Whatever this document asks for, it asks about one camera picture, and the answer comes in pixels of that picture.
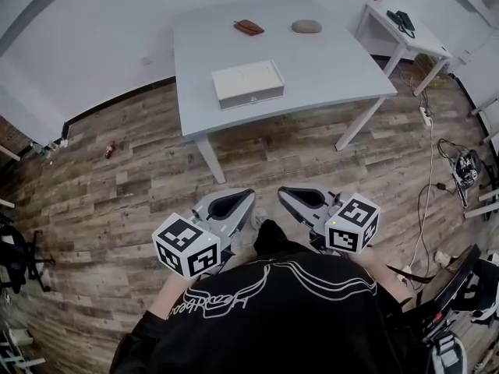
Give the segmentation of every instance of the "wooden floor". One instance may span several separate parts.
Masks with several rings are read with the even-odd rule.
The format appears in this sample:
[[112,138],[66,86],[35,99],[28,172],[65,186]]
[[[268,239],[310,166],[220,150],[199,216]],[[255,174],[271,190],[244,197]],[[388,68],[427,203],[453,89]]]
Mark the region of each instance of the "wooden floor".
[[[409,79],[412,66],[402,69]],[[68,148],[9,168],[2,174],[0,196],[17,207],[2,212],[26,238],[43,230],[43,253],[57,260],[44,274],[53,292],[43,294],[30,282],[12,296],[11,305],[1,302],[2,315],[27,326],[37,352],[48,360],[40,371],[108,371],[120,337],[168,276],[157,261],[152,231],[170,213],[183,212],[214,190],[255,189],[257,205],[297,241],[306,239],[306,229],[279,205],[280,185],[317,182],[334,192],[361,192],[383,210],[376,250],[387,263],[408,264],[419,231],[416,200],[428,183],[430,130],[419,116],[419,98],[397,70],[391,79],[398,95],[387,99],[341,152],[334,144],[365,104],[284,115],[214,134],[225,185],[216,184],[196,146],[182,139],[175,85],[91,115],[71,126]],[[490,153],[479,146],[483,134],[476,119],[466,117],[470,107],[454,80],[430,85],[427,93],[434,111],[432,183],[453,190],[438,139],[476,148],[486,161]],[[117,150],[106,160],[112,140]],[[478,188],[470,193],[472,205],[477,194]],[[482,249],[494,244],[495,223],[481,217],[464,221],[462,211],[457,195],[432,188],[424,237],[431,252],[454,254],[475,242]],[[252,253],[248,227],[236,247],[240,259]],[[413,269],[426,272],[422,246]],[[436,269],[431,259],[430,271]]]

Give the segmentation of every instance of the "white table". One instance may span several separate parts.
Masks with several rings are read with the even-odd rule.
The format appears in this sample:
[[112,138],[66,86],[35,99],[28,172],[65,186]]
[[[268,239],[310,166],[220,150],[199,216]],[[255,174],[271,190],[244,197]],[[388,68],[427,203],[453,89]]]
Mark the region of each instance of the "white table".
[[[397,12],[398,10],[407,13],[411,19],[412,25],[414,25],[414,36],[412,39],[409,35],[398,30],[398,25],[394,23],[388,16],[387,11]],[[429,30],[424,23],[419,21],[416,14],[410,12],[410,10],[405,10],[403,7],[398,7],[397,5],[383,3],[382,5],[377,5],[372,2],[366,4],[366,10],[360,20],[359,26],[356,31],[356,38],[358,41],[362,38],[363,31],[366,27],[367,20],[372,16],[376,19],[383,27],[390,32],[391,36],[395,38],[398,42],[398,46],[395,53],[391,56],[390,61],[384,67],[384,73],[390,76],[392,71],[397,66],[398,62],[401,60],[402,56],[407,51],[414,51],[417,53],[424,53],[431,55],[438,59],[437,64],[430,71],[430,73],[423,79],[421,84],[414,90],[414,95],[419,96],[419,94],[424,90],[428,83],[438,74],[445,63],[452,58],[451,53],[444,47],[444,45],[437,39],[437,37]]]
[[[249,37],[233,27],[250,19],[265,29]],[[319,34],[297,34],[297,19],[316,19]],[[377,99],[336,143],[342,150],[387,96],[397,93],[362,45],[314,0],[249,0],[176,16],[175,74],[182,134],[194,139],[219,183],[224,173],[208,134],[262,118],[347,101]],[[221,110],[211,73],[273,59],[285,82],[284,96]]]

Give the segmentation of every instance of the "red object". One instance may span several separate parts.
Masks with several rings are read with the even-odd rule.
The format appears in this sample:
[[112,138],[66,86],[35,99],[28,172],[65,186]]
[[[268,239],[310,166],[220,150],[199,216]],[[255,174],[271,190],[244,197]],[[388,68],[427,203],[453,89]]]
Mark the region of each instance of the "red object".
[[107,147],[106,147],[106,153],[104,154],[104,156],[106,157],[106,159],[109,159],[111,157],[111,154],[112,152],[115,150],[115,142],[114,141],[111,141],[111,144],[109,144]]

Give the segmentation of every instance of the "baseboard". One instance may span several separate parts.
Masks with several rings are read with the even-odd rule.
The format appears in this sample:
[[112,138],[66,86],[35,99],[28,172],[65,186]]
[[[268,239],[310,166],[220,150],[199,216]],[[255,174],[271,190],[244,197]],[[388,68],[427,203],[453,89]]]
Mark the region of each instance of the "baseboard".
[[[465,85],[462,84],[462,81],[452,73],[450,74],[450,77],[456,81],[456,83],[459,85],[459,88],[461,89],[461,91],[465,94],[466,100],[468,100],[469,106],[471,107],[471,111],[476,109],[476,105],[473,102],[472,98],[469,96],[469,93],[466,90]],[[475,115],[475,118],[478,119],[478,123],[480,123],[480,127],[482,128],[483,134],[487,136],[489,134],[489,132],[487,131],[487,128],[485,127],[485,123],[483,123],[482,117],[480,115]],[[492,156],[494,157],[495,164],[499,168],[499,156],[497,155],[497,153],[494,149],[494,145],[492,144],[492,140],[489,141],[489,148],[490,148],[490,152],[492,153]]]
[[69,127],[78,121],[81,121],[82,119],[95,114],[96,112],[102,111],[103,109],[107,107],[111,107],[114,104],[117,104],[119,102],[122,102],[124,100],[127,100],[131,97],[135,97],[139,94],[145,93],[147,91],[152,91],[154,89],[157,89],[158,87],[162,86],[167,86],[169,84],[173,84],[176,82],[175,76],[163,79],[163,80],[158,80],[157,82],[153,82],[151,84],[147,84],[146,86],[139,87],[138,89],[131,90],[127,93],[122,94],[121,96],[117,96],[115,98],[112,98],[109,101],[106,101],[102,104],[97,105],[96,107],[93,107],[89,109],[88,111],[82,112],[81,114],[75,116],[74,118],[71,118],[67,122],[64,122],[64,125],[62,126],[62,131],[61,131],[61,139],[65,140],[68,138],[69,134]]

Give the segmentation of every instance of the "stone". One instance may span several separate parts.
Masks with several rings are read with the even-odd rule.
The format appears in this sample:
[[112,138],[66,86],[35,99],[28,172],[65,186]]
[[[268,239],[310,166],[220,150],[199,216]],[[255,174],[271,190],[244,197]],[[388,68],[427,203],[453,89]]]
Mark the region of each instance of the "stone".
[[298,34],[318,34],[322,25],[313,19],[300,19],[292,23],[291,28]]

